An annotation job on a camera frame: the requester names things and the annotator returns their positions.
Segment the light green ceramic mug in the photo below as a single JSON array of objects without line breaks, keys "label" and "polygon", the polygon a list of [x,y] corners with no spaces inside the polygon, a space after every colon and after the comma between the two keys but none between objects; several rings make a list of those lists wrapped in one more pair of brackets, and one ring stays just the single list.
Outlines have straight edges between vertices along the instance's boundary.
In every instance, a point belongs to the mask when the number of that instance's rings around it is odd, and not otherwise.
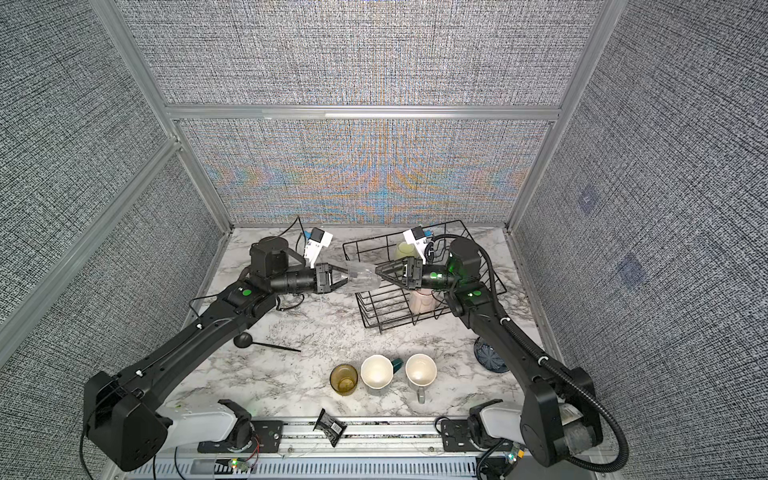
[{"label": "light green ceramic mug", "polygon": [[407,242],[401,242],[396,246],[394,258],[396,260],[400,260],[403,258],[419,258],[420,255],[416,249],[416,247],[412,244],[409,244]]}]

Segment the teal mug white inside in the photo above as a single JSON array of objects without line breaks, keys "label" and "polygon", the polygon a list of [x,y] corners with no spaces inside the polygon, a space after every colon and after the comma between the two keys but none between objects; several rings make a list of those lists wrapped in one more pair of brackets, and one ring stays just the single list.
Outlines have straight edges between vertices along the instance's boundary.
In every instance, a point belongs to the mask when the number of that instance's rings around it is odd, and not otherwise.
[{"label": "teal mug white inside", "polygon": [[360,379],[366,391],[371,395],[384,395],[388,391],[394,375],[402,368],[403,364],[401,358],[390,360],[380,354],[366,358],[360,369]]}]

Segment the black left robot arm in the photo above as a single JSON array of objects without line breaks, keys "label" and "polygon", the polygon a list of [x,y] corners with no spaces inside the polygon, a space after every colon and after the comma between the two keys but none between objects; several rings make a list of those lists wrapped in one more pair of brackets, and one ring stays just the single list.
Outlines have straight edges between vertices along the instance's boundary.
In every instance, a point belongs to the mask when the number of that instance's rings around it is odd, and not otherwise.
[{"label": "black left robot arm", "polygon": [[228,341],[246,348],[247,331],[276,309],[282,294],[330,293],[341,287],[336,267],[317,258],[333,236],[315,228],[302,253],[280,236],[251,245],[250,263],[237,281],[217,293],[192,324],[133,365],[110,375],[100,371],[84,386],[81,440],[90,440],[128,472],[158,452],[192,443],[217,444],[233,452],[250,449],[251,414],[222,399],[207,407],[165,405],[192,371]]}]

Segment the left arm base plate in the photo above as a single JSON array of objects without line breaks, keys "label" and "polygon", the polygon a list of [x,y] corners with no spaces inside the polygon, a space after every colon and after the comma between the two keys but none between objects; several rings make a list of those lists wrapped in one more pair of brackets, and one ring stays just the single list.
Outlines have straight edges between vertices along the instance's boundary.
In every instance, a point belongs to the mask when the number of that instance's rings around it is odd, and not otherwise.
[{"label": "left arm base plate", "polygon": [[198,453],[277,453],[283,436],[284,422],[280,420],[251,421],[251,425],[236,425],[235,430],[221,441],[200,442]]}]

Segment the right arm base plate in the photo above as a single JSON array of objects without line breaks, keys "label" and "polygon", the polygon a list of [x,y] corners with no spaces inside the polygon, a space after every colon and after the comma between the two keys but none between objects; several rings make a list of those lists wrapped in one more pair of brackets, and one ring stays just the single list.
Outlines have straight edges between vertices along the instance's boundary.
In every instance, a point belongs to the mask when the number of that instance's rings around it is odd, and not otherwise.
[{"label": "right arm base plate", "polygon": [[497,439],[474,436],[466,419],[438,417],[434,427],[439,434],[442,447],[448,453],[483,452],[490,449]]}]

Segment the pink ceramic mug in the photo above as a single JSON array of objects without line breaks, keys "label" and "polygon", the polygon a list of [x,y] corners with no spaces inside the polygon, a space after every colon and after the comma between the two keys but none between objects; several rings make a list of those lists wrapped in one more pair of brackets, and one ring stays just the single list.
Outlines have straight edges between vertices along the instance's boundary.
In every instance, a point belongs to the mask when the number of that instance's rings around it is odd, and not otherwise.
[{"label": "pink ceramic mug", "polygon": [[435,310],[438,300],[432,289],[417,289],[410,292],[409,309],[413,315],[428,314]]}]

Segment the clear glass cup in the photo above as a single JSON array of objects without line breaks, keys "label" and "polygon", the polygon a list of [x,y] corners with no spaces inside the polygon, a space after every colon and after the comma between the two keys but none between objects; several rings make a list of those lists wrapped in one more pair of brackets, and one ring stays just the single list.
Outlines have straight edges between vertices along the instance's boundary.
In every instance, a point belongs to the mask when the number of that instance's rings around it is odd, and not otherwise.
[{"label": "clear glass cup", "polygon": [[382,278],[371,263],[347,261],[347,283],[342,287],[345,293],[364,293],[380,288]]}]

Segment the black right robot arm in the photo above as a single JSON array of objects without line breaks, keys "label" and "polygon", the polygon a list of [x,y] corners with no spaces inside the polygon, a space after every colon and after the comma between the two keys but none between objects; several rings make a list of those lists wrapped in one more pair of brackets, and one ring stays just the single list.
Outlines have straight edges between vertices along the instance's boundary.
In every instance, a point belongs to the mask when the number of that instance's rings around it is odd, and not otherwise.
[{"label": "black right robot arm", "polygon": [[451,313],[501,358],[521,387],[519,406],[492,400],[471,409],[470,437],[490,451],[504,442],[523,445],[542,466],[567,461],[593,472],[612,472],[628,459],[621,428],[597,400],[591,377],[570,369],[539,347],[506,313],[487,251],[475,241],[446,235],[445,263],[425,255],[380,264],[376,273],[408,290],[443,293]]}]

